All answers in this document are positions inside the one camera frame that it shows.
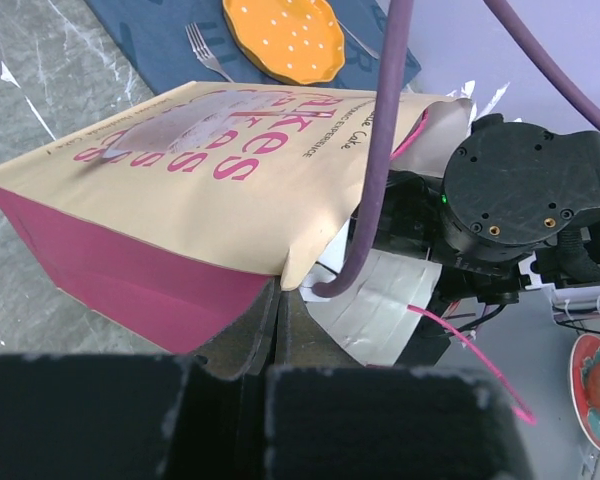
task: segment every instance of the yellow plate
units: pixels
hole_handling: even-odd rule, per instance
[[[223,0],[229,30],[261,69],[285,81],[330,82],[344,65],[344,35],[325,0]]]

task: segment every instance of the marble surface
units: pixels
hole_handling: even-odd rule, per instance
[[[0,163],[151,96],[82,0],[0,0]],[[0,353],[159,350],[56,290],[0,212]]]

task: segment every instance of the silver fork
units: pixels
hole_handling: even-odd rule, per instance
[[[376,60],[380,60],[380,54],[378,52],[376,52],[373,48],[371,48],[369,45],[367,45],[362,40],[360,40],[358,37],[356,37],[353,34],[353,32],[351,30],[349,30],[347,27],[345,27],[344,24],[340,20],[338,20],[338,23],[344,29],[345,32],[347,32],[349,35],[351,35],[351,38],[353,38],[353,40],[358,45],[360,45],[365,52],[367,52],[369,55],[371,55]]]
[[[187,37],[189,38],[189,43],[191,44],[191,49],[193,53],[196,54],[200,63],[202,63],[209,70],[213,70],[216,73],[222,75],[228,82],[233,82],[233,79],[224,71],[222,65],[216,58],[216,56],[211,52],[209,47],[207,46],[207,42],[202,38],[202,34],[200,33],[200,29],[198,25],[195,23],[190,23],[185,27],[187,31]]]

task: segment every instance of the purple cord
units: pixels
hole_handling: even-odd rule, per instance
[[[509,32],[522,51],[562,96],[600,130],[600,109],[567,77],[535,39],[506,0],[484,0],[485,5]]]
[[[316,283],[313,286],[313,293],[320,297],[335,297],[351,286],[362,270],[376,236],[384,189],[389,175],[389,158],[404,79],[404,59],[407,56],[412,12],[413,0],[393,0],[389,5],[387,29],[380,57],[378,94],[371,129],[369,160],[358,208],[356,230],[340,274],[330,283]]]

